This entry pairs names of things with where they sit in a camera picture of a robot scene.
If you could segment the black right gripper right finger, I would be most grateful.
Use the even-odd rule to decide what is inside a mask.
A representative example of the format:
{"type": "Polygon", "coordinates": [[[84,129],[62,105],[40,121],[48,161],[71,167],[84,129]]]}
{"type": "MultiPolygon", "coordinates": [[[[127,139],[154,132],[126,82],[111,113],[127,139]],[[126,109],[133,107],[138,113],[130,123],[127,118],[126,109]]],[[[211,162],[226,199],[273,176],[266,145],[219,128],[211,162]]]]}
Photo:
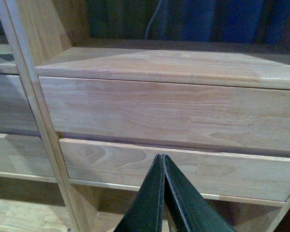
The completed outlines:
{"type": "Polygon", "coordinates": [[[164,200],[179,232],[234,232],[168,155],[163,155],[164,200]]]}

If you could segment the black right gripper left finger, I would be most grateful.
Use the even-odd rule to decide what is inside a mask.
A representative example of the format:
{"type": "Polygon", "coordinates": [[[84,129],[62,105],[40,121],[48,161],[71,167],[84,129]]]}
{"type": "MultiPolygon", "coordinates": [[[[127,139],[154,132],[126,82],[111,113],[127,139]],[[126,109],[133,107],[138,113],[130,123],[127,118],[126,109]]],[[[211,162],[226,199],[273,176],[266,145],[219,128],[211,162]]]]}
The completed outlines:
{"type": "Polygon", "coordinates": [[[162,155],[156,155],[141,188],[116,232],[160,232],[164,205],[165,171],[162,155]]]}

